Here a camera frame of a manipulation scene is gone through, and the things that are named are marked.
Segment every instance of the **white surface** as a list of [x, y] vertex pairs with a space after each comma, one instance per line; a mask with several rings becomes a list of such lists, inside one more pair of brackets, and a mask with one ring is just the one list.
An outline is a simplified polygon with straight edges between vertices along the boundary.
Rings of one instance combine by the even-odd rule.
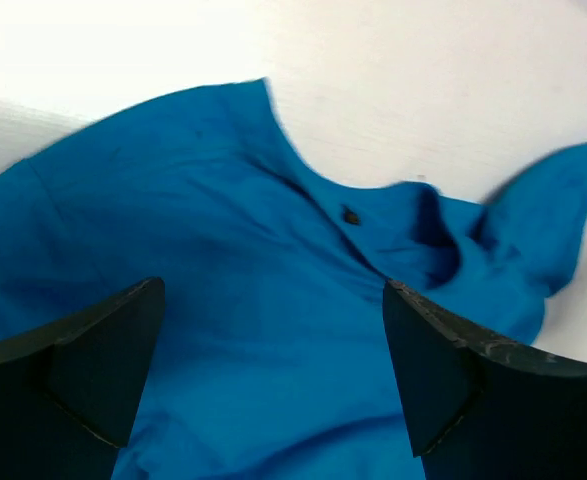
[[[0, 170], [132, 103], [268, 75], [320, 173], [419, 177], [478, 200], [587, 140], [581, 13], [560, 0], [0, 0]], [[587, 241], [539, 345], [587, 360]]]

